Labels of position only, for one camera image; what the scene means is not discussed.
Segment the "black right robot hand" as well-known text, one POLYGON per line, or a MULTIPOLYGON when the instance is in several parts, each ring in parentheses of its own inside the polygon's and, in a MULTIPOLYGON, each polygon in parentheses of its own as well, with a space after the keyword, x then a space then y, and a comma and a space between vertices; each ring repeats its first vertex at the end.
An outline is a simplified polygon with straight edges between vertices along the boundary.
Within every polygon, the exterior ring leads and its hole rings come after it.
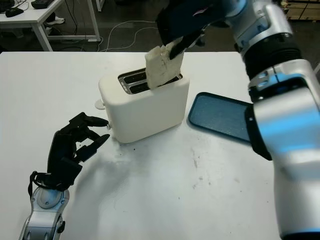
POLYGON ((169 58, 174 59, 197 42, 209 24, 222 22, 226 14, 222 0, 171 0, 156 18, 162 44, 178 41, 169 58))

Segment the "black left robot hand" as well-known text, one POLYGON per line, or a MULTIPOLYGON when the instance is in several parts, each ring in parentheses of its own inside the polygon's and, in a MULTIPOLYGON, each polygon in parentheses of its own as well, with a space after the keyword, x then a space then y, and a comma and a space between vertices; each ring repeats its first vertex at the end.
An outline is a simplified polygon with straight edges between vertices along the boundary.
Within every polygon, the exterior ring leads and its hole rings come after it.
POLYGON ((108 125, 107 120, 88 116, 84 112, 69 120, 67 126, 54 134, 48 155, 47 171, 52 173, 63 158, 76 164, 91 158, 110 135, 98 135, 89 127, 107 127, 108 125))

